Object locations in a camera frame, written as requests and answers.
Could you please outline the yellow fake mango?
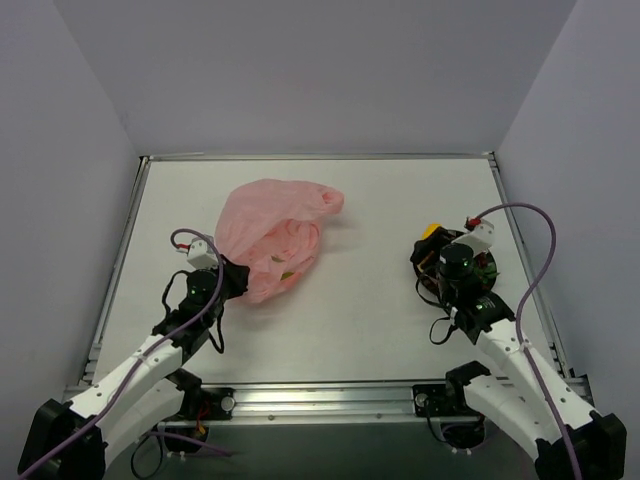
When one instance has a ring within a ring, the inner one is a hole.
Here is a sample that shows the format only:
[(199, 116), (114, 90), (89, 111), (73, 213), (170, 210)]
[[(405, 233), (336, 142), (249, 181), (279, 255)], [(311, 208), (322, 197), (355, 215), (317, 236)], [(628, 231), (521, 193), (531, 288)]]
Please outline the yellow fake mango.
[(431, 237), (436, 238), (438, 236), (441, 236), (444, 232), (446, 232), (446, 230), (442, 227), (441, 224), (432, 223), (425, 229), (421, 239), (426, 240)]

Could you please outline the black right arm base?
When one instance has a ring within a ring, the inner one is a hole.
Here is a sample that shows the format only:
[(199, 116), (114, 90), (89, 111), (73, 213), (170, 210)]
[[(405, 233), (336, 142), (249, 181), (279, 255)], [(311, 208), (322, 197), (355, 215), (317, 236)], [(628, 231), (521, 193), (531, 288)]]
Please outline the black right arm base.
[(414, 414), (427, 422), (434, 439), (453, 450), (473, 450), (487, 439), (485, 417), (459, 403), (444, 383), (412, 386)]

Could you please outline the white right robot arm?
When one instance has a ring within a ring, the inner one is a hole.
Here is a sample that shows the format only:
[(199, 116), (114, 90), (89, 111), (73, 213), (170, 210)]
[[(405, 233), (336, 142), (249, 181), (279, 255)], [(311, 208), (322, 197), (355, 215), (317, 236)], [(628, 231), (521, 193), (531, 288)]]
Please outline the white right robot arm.
[(531, 458), (540, 479), (620, 479), (627, 431), (576, 393), (519, 330), (516, 315), (492, 287), (493, 229), (462, 233), (430, 225), (410, 262), (417, 288), (444, 312), (448, 332), (462, 333), (511, 384), (502, 385), (477, 360), (448, 371), (444, 400), (494, 423)]

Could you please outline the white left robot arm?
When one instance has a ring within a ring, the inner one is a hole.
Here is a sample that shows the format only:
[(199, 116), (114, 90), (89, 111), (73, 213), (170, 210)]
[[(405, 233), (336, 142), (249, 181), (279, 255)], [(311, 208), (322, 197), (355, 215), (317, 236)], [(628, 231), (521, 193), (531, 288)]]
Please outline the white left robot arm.
[(219, 326), (226, 301), (248, 290), (250, 270), (228, 259), (186, 275), (186, 295), (144, 342), (95, 385), (36, 412), (17, 467), (21, 479), (101, 479), (111, 462), (159, 422), (194, 417), (201, 380), (184, 364)]

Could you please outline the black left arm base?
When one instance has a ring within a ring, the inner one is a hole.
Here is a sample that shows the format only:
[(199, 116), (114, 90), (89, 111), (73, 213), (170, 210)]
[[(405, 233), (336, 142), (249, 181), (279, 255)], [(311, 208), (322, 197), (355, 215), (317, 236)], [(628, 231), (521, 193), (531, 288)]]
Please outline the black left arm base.
[(189, 390), (177, 414), (165, 427), (168, 433), (205, 442), (210, 421), (228, 421), (235, 407), (235, 390), (228, 387)]

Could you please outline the red fake cherry tomatoes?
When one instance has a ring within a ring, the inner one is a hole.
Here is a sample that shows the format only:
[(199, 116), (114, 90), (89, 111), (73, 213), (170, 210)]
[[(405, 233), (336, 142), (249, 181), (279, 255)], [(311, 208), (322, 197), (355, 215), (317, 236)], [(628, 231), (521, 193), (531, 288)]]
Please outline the red fake cherry tomatoes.
[(483, 256), (476, 262), (476, 273), (487, 288), (495, 285), (499, 275), (495, 260), (489, 256)]

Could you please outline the pink plastic bag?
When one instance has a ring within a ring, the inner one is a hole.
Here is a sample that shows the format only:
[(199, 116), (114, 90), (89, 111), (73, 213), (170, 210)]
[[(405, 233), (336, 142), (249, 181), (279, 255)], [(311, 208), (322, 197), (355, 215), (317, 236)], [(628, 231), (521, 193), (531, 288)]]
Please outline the pink plastic bag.
[(308, 181), (261, 179), (233, 190), (219, 215), (219, 252), (250, 269), (248, 304), (291, 290), (314, 264), (323, 222), (339, 214), (344, 194)]

